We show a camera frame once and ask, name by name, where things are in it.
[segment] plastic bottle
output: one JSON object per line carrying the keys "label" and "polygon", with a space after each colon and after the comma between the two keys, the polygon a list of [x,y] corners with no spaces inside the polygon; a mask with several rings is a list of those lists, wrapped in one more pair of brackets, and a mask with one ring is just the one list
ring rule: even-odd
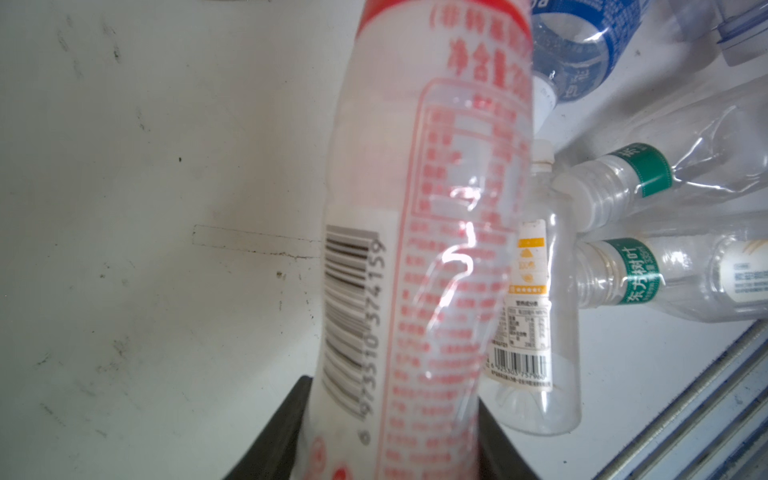
{"label": "plastic bottle", "polygon": [[717,29],[717,45],[730,66],[768,52],[768,0],[669,0],[684,41]]}
{"label": "plastic bottle", "polygon": [[478,477],[477,382],[530,165],[528,8],[363,9],[330,142],[296,480]]}
{"label": "plastic bottle", "polygon": [[611,74],[650,0],[533,0],[534,132]]}
{"label": "plastic bottle", "polygon": [[627,140],[552,182],[573,198],[578,231],[654,205],[716,204],[765,187],[768,75],[649,121]]}
{"label": "plastic bottle", "polygon": [[581,421],[578,299],[570,199],[552,190],[552,146],[534,141],[511,285],[480,396],[496,420],[535,435]]}
{"label": "plastic bottle", "polygon": [[580,308],[646,303],[697,322],[768,313],[768,212],[649,223],[578,243]]}

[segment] red printed label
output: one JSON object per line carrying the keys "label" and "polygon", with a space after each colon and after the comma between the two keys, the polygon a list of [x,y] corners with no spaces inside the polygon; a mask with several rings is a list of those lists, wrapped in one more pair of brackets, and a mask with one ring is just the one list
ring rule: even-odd
{"label": "red printed label", "polygon": [[[368,0],[366,6],[362,9],[362,17],[360,19],[360,27],[357,30],[357,35],[368,25],[378,14],[384,12],[387,8],[394,7],[395,5],[405,2],[417,2],[418,0]],[[493,8],[500,12],[509,15],[512,20],[518,25],[521,31],[528,37],[531,37],[531,28],[528,26],[528,22],[525,20],[525,16],[518,10],[518,7],[510,3],[508,0],[469,0],[470,2],[479,3],[487,7]],[[468,24],[472,23],[472,18],[468,15],[466,18]]]}
{"label": "red printed label", "polygon": [[475,385],[528,177],[531,38],[515,5],[366,4],[329,155],[297,478],[478,477]]}

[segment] blue bottle label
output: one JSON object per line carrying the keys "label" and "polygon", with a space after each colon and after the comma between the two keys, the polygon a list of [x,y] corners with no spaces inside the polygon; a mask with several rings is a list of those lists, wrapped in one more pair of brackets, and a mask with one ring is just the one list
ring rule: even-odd
{"label": "blue bottle label", "polygon": [[[632,35],[640,26],[649,0],[532,0],[531,13],[567,13],[591,23],[605,40],[607,66],[598,43],[580,43],[560,38],[542,22],[534,28],[537,45],[534,65],[542,72],[559,71],[561,100],[577,100],[601,84],[613,71]],[[558,58],[566,58],[562,65]]]}

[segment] bottle cap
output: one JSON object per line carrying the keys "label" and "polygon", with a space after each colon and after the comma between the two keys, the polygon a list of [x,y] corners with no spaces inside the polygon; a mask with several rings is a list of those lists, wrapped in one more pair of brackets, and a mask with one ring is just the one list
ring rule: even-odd
{"label": "bottle cap", "polygon": [[558,104],[552,85],[538,75],[533,76],[533,133],[536,134]]}
{"label": "bottle cap", "polygon": [[568,195],[572,201],[574,225],[578,232],[588,232],[607,222],[607,211],[597,192],[570,170],[559,174],[552,181],[552,188]]}
{"label": "bottle cap", "polygon": [[554,163],[554,147],[548,140],[536,139],[531,144],[531,172],[551,172]]}

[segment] green bottle label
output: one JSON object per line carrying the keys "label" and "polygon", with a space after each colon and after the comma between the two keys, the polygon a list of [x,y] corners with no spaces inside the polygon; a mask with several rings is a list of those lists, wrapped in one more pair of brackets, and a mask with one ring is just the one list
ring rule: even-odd
{"label": "green bottle label", "polygon": [[629,144],[626,147],[612,151],[614,155],[624,159],[632,166],[640,178],[640,188],[643,197],[658,194],[672,187],[672,170],[667,159],[655,147],[649,144]]}
{"label": "green bottle label", "polygon": [[616,238],[605,243],[616,249],[627,267],[627,292],[620,303],[650,302],[664,281],[650,248],[634,238]]}

